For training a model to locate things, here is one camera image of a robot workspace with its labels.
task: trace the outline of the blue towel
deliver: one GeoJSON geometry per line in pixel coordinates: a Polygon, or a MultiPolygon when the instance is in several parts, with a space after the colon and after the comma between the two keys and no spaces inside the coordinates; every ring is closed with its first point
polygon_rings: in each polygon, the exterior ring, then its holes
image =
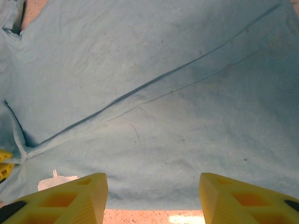
{"type": "Polygon", "coordinates": [[[0,200],[105,172],[107,208],[200,209],[214,172],[299,197],[289,0],[0,0],[0,200]]]}

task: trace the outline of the yellow plastic part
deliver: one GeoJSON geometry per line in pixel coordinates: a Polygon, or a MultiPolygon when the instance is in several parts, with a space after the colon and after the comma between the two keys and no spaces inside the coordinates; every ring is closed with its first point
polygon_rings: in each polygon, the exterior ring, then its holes
{"type": "Polygon", "coordinates": [[[102,224],[107,197],[106,174],[95,173],[19,198],[27,204],[3,224],[102,224]]]}
{"type": "Polygon", "coordinates": [[[299,224],[299,211],[285,200],[299,200],[273,190],[202,173],[199,195],[206,224],[299,224]]]}
{"type": "Polygon", "coordinates": [[[13,154],[11,152],[0,149],[0,162],[3,162],[4,160],[7,160],[8,158],[10,158],[12,156],[13,156],[13,154]]]}
{"type": "Polygon", "coordinates": [[[0,181],[4,178],[8,178],[11,171],[14,168],[14,164],[0,163],[0,181]]]}

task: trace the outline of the light blue cloth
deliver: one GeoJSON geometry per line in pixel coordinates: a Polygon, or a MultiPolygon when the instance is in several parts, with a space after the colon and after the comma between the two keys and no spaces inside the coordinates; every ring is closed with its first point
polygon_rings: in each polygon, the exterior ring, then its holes
{"type": "Polygon", "coordinates": [[[20,35],[22,1],[0,6],[0,147],[20,164],[1,200],[53,169],[105,172],[112,209],[200,209],[202,172],[299,197],[289,0],[49,0],[20,35]]]}

